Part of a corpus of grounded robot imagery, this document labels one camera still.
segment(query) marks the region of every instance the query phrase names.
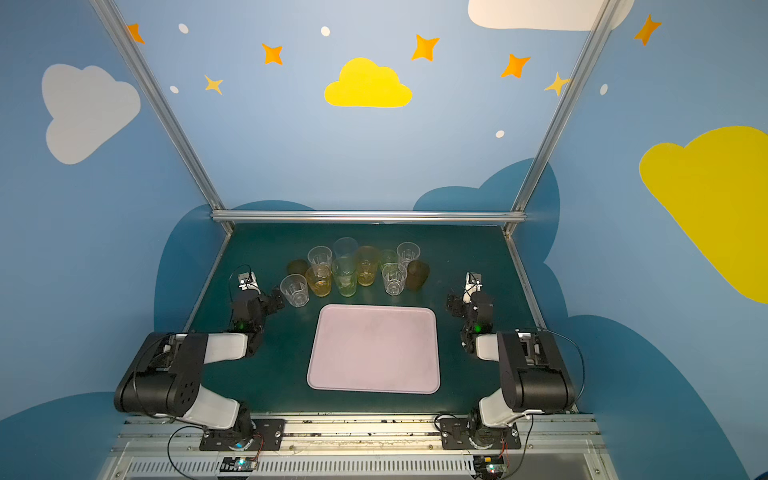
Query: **clear plastic cup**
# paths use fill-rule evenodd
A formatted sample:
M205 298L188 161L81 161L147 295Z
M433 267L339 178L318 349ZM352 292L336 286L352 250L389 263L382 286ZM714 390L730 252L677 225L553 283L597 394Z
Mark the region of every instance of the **clear plastic cup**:
M413 242L403 242L397 246L397 256L405 268L408 268L408 264L419 258L421 254L422 249Z
M323 245L318 245L317 247L314 247L312 250L310 250L310 252L306 255L306 259L310 261L310 265L312 266L331 266L331 263L333 262L333 253L331 252L330 248Z
M359 245L357 244L357 240L354 238L339 238L337 241L333 242L333 254L336 256L336 258L345 257L347 255L354 256L355 252L357 251L357 247L359 247Z
M397 252L394 250L382 250L381 260L379 263L381 266L385 266L387 263L399 263L400 257L397 256Z
M362 286L370 286L376 281L376 272L379 271L379 249L365 245L357 249L357 283Z
M286 297L288 303L299 308L310 301L310 288L306 285L304 275L294 273L280 282L280 291Z
M357 265L355 257L345 255L333 261L333 280L343 296L352 296L357 291Z
M389 295L399 295L402 289L406 287L406 277L408 271L402 263L387 263L382 266L382 278L384 279L384 290Z
M324 263L312 265L304 274L306 282L317 296L326 296L331 293L333 275L331 267Z

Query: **yellow star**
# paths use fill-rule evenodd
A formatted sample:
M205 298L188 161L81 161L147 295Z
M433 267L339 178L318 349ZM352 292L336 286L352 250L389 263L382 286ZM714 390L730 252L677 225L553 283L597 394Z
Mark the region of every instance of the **yellow star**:
M215 90L219 92L219 95L221 95L221 90L219 90L219 83L221 83L223 80L219 81L213 81L210 78L208 78L208 75L205 76L205 79L208 80L208 86L205 87L206 90Z
M509 64L507 65L507 69L504 70L504 73L502 73L502 77L514 75L515 77L520 78L520 75L523 74L523 67L525 66L525 62L530 59L531 57L517 58L513 54L509 54Z
M283 50L283 47L270 48L265 44L261 44L261 46L264 47L264 51L266 52L266 58L264 58L265 65L268 63L277 63L278 65L283 64L283 61L280 60L280 50Z
M654 33L654 31L661 26L661 22L654 22L650 19L650 15L648 15L648 20L645 21L645 25L643 25L643 28L635 35L634 37L637 40L643 41L643 46L648 45L648 39L650 38L650 34Z
M558 97L560 96L560 90L563 88L563 85L567 84L569 81L571 81L570 78L566 78L563 80L560 78L560 72L557 72L554 74L554 83L544 89L544 91L547 90L554 90L558 93Z
M416 51L413 52L413 57L411 57L411 60L416 60L417 58L426 58L429 61L432 61L432 50L435 48L435 45L437 45L439 38L433 38L432 40L425 40L424 38L421 38L420 36L416 36Z
M144 39L139 35L139 24L134 23L133 25L125 25L128 27L128 31L131 33L131 37L134 38L135 41L139 43L144 43Z

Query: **black mounting plate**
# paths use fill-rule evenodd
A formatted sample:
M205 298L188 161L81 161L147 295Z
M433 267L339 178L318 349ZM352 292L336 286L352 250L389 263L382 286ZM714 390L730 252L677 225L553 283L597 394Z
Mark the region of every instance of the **black mounting plate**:
M244 452L258 451L261 446L261 435L264 438L264 447L262 451L280 450L280 444L283 443L283 429L286 421L283 419L251 419L256 426L253 429L253 442L243 450ZM210 435L200 441L200 450L202 452L236 452L226 447L215 430L210 430Z
M437 421L440 426L440 439L442 440L443 450L476 450L477 448L469 441L467 432L467 419L442 418ZM507 446L510 450L519 450L522 448L520 443L520 434L518 424L513 423L512 427L507 429L505 437ZM494 442L488 450L501 450L501 438Z

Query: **yellow cloud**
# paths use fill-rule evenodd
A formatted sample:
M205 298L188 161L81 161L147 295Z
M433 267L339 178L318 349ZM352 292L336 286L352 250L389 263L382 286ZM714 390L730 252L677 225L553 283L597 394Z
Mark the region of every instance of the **yellow cloud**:
M640 175L725 280L768 303L768 135L724 127L687 147L658 144Z
M403 107L412 96L394 70L379 67L368 58L348 61L339 81L326 87L326 101L337 107Z

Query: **green mat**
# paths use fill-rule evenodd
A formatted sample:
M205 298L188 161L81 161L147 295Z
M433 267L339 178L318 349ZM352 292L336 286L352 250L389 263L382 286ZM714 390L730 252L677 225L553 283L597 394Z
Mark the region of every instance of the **green mat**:
M384 292L381 276L357 294L344 298L334 289L302 308L286 307L267 317L264 344L249 359L219 362L204 369L203 384L223 396L245 402L253 412L468 412L483 396L499 387L498 364L467 354L459 339L462 320L445 310L450 290L462 292L468 271L482 275L483 290L493 296L496 330L533 327L531 311L502 232L498 227L437 225L237 225L191 329L221 332L228 327L230 300L227 279L242 263L252 266L262 289L271 290L286 275L286 265L306 258L310 248L331 247L340 237L360 245L395 249L404 241L417 243L431 273L421 291L400 296ZM231 282L232 295L239 290ZM440 389L431 395L336 392L314 390L306 373L320 309L329 303L424 306L437 316Z

